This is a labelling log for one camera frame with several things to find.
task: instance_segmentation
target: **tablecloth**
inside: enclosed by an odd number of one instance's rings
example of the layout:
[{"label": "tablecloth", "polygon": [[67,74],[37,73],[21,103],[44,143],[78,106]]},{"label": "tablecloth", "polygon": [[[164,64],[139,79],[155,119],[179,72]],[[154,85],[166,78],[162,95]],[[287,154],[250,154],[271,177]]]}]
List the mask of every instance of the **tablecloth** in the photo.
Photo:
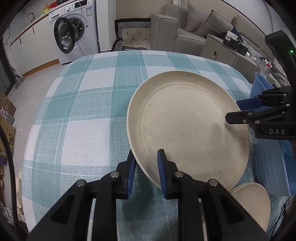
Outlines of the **tablecloth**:
[{"label": "tablecloth", "polygon": [[[251,84],[232,67],[181,53],[109,52],[84,56],[67,65],[41,104],[25,150],[22,197],[29,230],[75,181],[98,180],[127,159],[130,99],[147,78],[171,70],[201,74],[235,101],[250,97]],[[237,185],[254,181],[256,144],[250,129],[250,157]],[[286,199],[270,196],[270,200],[268,229]],[[118,239],[176,240],[177,208],[177,201],[165,200],[137,167],[130,198],[117,200]]]}]

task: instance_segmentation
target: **silver rivet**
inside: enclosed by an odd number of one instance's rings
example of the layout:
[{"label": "silver rivet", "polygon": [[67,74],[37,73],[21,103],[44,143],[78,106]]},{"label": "silver rivet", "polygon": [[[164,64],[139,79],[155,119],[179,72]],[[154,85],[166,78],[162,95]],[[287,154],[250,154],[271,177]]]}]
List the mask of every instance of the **silver rivet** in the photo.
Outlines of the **silver rivet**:
[{"label": "silver rivet", "polygon": [[180,171],[175,172],[176,177],[182,177],[183,175],[184,175],[183,172],[180,172]]},{"label": "silver rivet", "polygon": [[211,185],[211,186],[217,186],[218,185],[218,182],[217,182],[217,180],[215,180],[215,179],[211,179],[211,180],[209,180],[209,184]]},{"label": "silver rivet", "polygon": [[119,176],[119,173],[118,173],[118,172],[111,172],[111,173],[110,173],[110,176],[111,176],[112,178],[115,178],[115,177],[118,177],[118,176]]},{"label": "silver rivet", "polygon": [[76,185],[77,185],[78,187],[82,187],[85,183],[86,183],[86,181],[81,179],[81,180],[78,180],[78,181],[76,182]]}]

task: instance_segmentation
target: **small beige plate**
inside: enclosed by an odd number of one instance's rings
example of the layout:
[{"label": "small beige plate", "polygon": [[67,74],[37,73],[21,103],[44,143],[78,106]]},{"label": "small beige plate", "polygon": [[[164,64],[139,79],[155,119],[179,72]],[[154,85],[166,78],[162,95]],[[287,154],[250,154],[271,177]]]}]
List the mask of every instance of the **small beige plate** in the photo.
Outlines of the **small beige plate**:
[{"label": "small beige plate", "polygon": [[267,191],[258,183],[244,183],[230,194],[266,231],[270,217],[270,200]]},{"label": "small beige plate", "polygon": [[249,157],[246,125],[229,125],[240,111],[219,85],[187,71],[169,71],[142,83],[131,98],[127,133],[146,176],[160,187],[157,150],[196,180],[214,178],[226,190],[239,181]]}]

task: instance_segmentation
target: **kitchen counter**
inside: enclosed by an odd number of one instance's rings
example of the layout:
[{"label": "kitchen counter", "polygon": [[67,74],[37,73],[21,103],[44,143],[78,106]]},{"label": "kitchen counter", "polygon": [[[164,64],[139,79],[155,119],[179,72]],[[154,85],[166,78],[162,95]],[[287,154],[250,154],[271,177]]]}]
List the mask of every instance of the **kitchen counter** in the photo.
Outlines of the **kitchen counter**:
[{"label": "kitchen counter", "polygon": [[35,19],[33,22],[31,22],[27,27],[25,27],[25,28],[24,28],[24,29],[23,29],[23,30],[22,30],[22,31],[21,31],[16,37],[14,37],[14,38],[10,41],[9,45],[11,46],[16,40],[18,40],[19,37],[21,37],[21,35],[22,35],[24,32],[26,32],[28,29],[30,29],[32,26],[34,26],[34,25],[35,25],[36,23],[38,23],[40,20],[46,18],[46,17],[48,16],[49,13],[51,13],[52,11],[55,11],[56,9],[58,9],[58,8],[60,8],[60,7],[62,7],[62,6],[67,5],[67,4],[71,3],[71,2],[74,2],[74,1],[76,1],[76,0],[69,0],[69,1],[67,1],[67,2],[64,2],[64,3],[58,5],[58,6],[54,7],[54,8],[51,8],[51,9],[50,9],[48,12],[46,12],[45,14],[42,14],[40,17],[38,17],[38,18]]}]

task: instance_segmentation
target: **white cabinet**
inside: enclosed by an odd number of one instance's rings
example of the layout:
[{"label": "white cabinet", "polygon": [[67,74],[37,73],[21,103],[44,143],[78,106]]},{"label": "white cabinet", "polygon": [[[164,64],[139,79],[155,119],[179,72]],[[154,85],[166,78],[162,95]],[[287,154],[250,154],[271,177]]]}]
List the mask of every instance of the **white cabinet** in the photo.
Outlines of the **white cabinet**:
[{"label": "white cabinet", "polygon": [[59,48],[54,39],[54,24],[50,25],[48,18],[44,18],[34,26],[35,40],[44,63],[58,58]]},{"label": "white cabinet", "polygon": [[11,45],[11,51],[21,74],[58,59],[54,25],[49,24],[48,17],[40,20]]}]

